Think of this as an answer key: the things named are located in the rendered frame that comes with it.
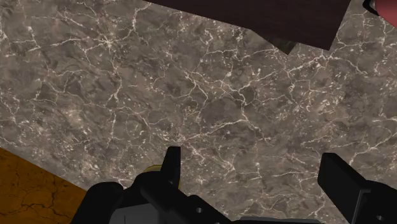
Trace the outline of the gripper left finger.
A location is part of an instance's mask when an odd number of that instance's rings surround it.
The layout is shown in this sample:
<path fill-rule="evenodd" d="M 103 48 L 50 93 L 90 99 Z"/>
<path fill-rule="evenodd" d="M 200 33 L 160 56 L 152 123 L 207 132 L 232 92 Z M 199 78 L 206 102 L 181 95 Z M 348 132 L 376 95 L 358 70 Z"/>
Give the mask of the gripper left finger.
<path fill-rule="evenodd" d="M 143 172 L 124 188 L 113 181 L 91 186 L 70 224 L 110 224 L 117 209 L 149 204 L 160 218 L 156 224 L 231 224 L 231 221 L 197 195 L 179 188 L 181 148 L 167 148 L 159 171 Z"/>

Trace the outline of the yellow round thing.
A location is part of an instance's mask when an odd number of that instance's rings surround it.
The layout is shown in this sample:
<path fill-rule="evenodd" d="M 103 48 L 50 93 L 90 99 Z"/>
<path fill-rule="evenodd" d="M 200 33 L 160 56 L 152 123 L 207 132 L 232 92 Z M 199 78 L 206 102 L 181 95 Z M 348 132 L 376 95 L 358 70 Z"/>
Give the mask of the yellow round thing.
<path fill-rule="evenodd" d="M 147 167 L 143 172 L 152 172 L 152 171 L 161 171 L 162 165 L 152 165 L 150 167 Z M 180 182 L 180 172 L 179 172 L 179 181 L 178 181 L 178 189 L 181 188 L 181 182 Z"/>

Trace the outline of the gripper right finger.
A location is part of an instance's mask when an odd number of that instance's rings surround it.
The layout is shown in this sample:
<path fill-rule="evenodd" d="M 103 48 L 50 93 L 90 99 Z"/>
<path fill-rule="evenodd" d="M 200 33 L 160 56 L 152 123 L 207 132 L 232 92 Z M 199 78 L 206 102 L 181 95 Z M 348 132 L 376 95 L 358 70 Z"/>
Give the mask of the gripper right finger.
<path fill-rule="evenodd" d="M 323 153 L 318 185 L 349 224 L 397 224 L 397 189 L 365 179 L 336 153 Z"/>

